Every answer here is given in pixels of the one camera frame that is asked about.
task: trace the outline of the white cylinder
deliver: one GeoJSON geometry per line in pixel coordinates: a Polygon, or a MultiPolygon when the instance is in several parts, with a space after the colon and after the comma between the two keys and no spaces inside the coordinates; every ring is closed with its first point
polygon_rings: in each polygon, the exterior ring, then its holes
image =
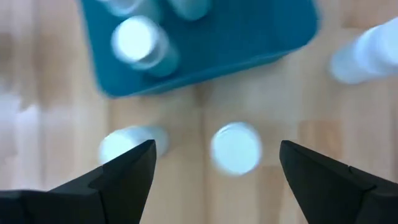
{"type": "Polygon", "coordinates": [[[156,23],[163,19],[157,0],[98,0],[119,17],[146,16],[156,23]]]}
{"type": "Polygon", "coordinates": [[[156,77],[170,75],[180,61],[166,32],[144,16],[131,17],[118,25],[111,44],[119,60],[156,77]]]}
{"type": "Polygon", "coordinates": [[[105,164],[150,139],[155,140],[157,157],[160,158],[169,148],[169,137],[164,129],[157,126],[132,126],[116,130],[102,140],[99,162],[105,164]]]}
{"type": "Polygon", "coordinates": [[[211,0],[168,0],[175,13],[182,19],[195,21],[207,14],[211,0]]]}
{"type": "Polygon", "coordinates": [[[211,160],[222,173],[239,176],[255,169],[261,162],[260,135],[247,123],[229,123],[211,140],[211,160]]]}
{"type": "Polygon", "coordinates": [[[398,73],[398,18],[367,30],[331,58],[331,74],[357,84],[398,73]]]}

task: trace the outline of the small white bottle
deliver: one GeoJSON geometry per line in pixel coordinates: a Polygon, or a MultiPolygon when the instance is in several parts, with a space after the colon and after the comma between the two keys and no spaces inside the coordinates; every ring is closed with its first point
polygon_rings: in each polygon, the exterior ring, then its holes
{"type": "Polygon", "coordinates": [[[222,173],[244,175],[261,162],[260,135],[250,124],[229,123],[213,136],[210,156],[215,167],[222,173]]]}
{"type": "Polygon", "coordinates": [[[146,16],[156,23],[163,19],[157,0],[98,0],[119,17],[146,16]]]}
{"type": "Polygon", "coordinates": [[[188,21],[202,18],[211,8],[211,0],[169,0],[169,3],[179,17],[188,21]]]}
{"type": "Polygon", "coordinates": [[[347,84],[398,74],[398,17],[339,49],[332,56],[330,72],[347,84]]]}
{"type": "Polygon", "coordinates": [[[118,25],[111,45],[120,61],[155,77],[170,75],[180,61],[166,32],[144,16],[133,16],[118,25]]]}
{"type": "Polygon", "coordinates": [[[157,158],[162,157],[169,148],[169,137],[164,129],[157,126],[132,126],[116,130],[102,140],[99,163],[105,164],[150,139],[155,140],[157,158]]]}

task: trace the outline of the wooden floor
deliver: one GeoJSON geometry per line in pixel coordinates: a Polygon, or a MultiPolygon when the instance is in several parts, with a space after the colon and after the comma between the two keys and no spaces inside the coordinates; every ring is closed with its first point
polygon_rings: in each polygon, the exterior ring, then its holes
{"type": "Polygon", "coordinates": [[[282,139],[398,181],[398,78],[357,86],[330,78],[338,47],[398,16],[396,0],[318,0],[322,29],[273,64],[152,97],[97,91],[76,1],[0,1],[0,189],[51,189],[98,165],[115,129],[157,124],[171,135],[142,223],[305,223],[278,160],[282,139]],[[262,164],[239,178],[208,158],[222,125],[260,132],[262,164]]]}

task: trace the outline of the teal container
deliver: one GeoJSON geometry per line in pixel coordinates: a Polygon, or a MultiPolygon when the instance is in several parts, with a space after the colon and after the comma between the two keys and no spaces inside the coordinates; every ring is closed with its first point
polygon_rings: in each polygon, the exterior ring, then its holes
{"type": "Polygon", "coordinates": [[[124,18],[96,0],[81,0],[86,33],[100,89],[110,97],[163,93],[251,67],[274,62],[297,50],[318,30],[311,0],[213,0],[195,22],[175,15],[164,0],[161,23],[180,54],[180,66],[156,78],[120,62],[111,48],[113,30],[124,18]]]}

